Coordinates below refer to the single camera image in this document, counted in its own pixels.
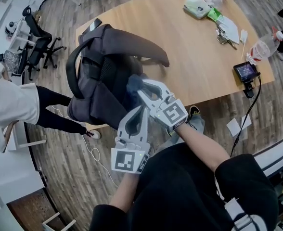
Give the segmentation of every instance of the water bottle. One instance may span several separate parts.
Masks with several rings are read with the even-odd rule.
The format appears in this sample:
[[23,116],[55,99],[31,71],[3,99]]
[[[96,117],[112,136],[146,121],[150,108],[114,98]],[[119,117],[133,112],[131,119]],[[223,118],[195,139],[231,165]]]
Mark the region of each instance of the water bottle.
[[276,52],[282,40],[282,32],[274,29],[273,33],[269,33],[257,41],[246,54],[246,60],[256,65],[261,60],[269,58]]

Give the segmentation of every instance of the wooden table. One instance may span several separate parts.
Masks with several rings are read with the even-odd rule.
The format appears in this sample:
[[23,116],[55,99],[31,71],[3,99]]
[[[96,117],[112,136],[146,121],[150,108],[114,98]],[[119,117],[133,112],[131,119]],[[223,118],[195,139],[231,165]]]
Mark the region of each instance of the wooden table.
[[[216,24],[208,19],[196,20],[183,11],[185,0],[131,0],[99,15],[103,24],[144,37],[162,47],[170,67],[144,66],[149,78],[164,82],[185,106],[225,96],[244,89],[233,71],[241,59],[243,44],[234,50],[218,43]],[[248,32],[244,55],[258,40],[248,19],[233,0],[225,0],[222,14]],[[95,18],[76,30],[78,36]],[[274,81],[268,60],[258,66],[262,84]],[[101,126],[87,124],[87,129]]]

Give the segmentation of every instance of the cable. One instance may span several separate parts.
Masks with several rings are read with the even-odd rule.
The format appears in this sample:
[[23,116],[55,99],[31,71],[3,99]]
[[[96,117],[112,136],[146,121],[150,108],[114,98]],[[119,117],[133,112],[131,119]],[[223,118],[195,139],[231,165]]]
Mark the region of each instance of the cable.
[[[63,114],[61,113],[61,111],[60,111],[59,109],[56,109],[54,106],[51,106],[51,107],[52,107],[54,110],[57,110],[57,111],[60,113],[60,115],[61,115],[62,117],[64,117]],[[108,173],[109,178],[112,180],[112,183],[113,183],[116,187],[118,187],[118,186],[116,185],[116,183],[114,182],[114,180],[113,180],[111,174],[109,173],[108,169],[105,168],[105,167],[103,166],[103,164],[101,164],[101,163],[99,162],[99,161],[100,161],[100,151],[99,151],[99,149],[98,149],[98,148],[93,148],[92,150],[89,150],[88,145],[87,145],[87,143],[86,143],[86,140],[85,140],[84,136],[83,136],[83,135],[81,135],[81,136],[82,136],[82,138],[83,138],[83,140],[84,140],[84,142],[85,142],[85,145],[86,145],[87,150],[90,152],[90,154],[92,155],[93,159],[94,159],[95,161],[97,161],[97,163],[98,163],[99,165],[101,165],[101,166],[106,170],[106,172]],[[92,153],[93,150],[97,150],[99,159],[97,159],[97,158],[94,156],[94,154]]]
[[248,109],[248,111],[247,111],[247,113],[246,113],[246,115],[245,115],[245,118],[244,118],[243,124],[242,124],[242,126],[241,126],[240,132],[238,133],[238,136],[237,136],[236,140],[235,140],[234,143],[233,143],[232,152],[230,153],[230,157],[232,156],[233,150],[234,150],[234,148],[236,147],[236,145],[237,145],[238,142],[239,142],[239,138],[240,138],[240,135],[241,135],[241,132],[242,132],[242,128],[243,128],[243,126],[244,126],[244,124],[245,124],[245,121],[246,121],[246,119],[247,119],[247,117],[248,117],[248,114],[251,112],[251,110],[252,110],[254,104],[256,103],[256,101],[257,101],[257,99],[258,99],[258,97],[259,97],[259,94],[260,94],[260,91],[261,91],[261,78],[260,78],[260,73],[257,73],[257,77],[258,77],[258,79],[259,79],[259,90],[258,90],[257,96],[256,96],[255,100],[253,101],[252,105],[249,107],[249,109]]

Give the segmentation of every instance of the display screen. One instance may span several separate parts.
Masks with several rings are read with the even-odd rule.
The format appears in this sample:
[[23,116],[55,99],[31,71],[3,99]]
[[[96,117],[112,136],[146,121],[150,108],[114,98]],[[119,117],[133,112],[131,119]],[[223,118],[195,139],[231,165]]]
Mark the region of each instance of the display screen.
[[256,72],[249,62],[236,65],[234,67],[234,70],[236,71],[241,81],[253,79],[256,77]]

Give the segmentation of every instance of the backpack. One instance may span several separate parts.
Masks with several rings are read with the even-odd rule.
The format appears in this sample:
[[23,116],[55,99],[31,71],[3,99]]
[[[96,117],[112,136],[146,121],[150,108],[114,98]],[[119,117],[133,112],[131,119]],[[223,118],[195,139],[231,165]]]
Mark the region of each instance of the backpack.
[[117,129],[129,112],[124,106],[128,79],[133,74],[142,74],[139,59],[150,58],[168,67],[167,54],[151,41],[108,24],[93,31],[87,28],[78,41],[79,46],[66,63],[67,80],[74,95],[67,113],[76,121],[92,125],[106,123]]

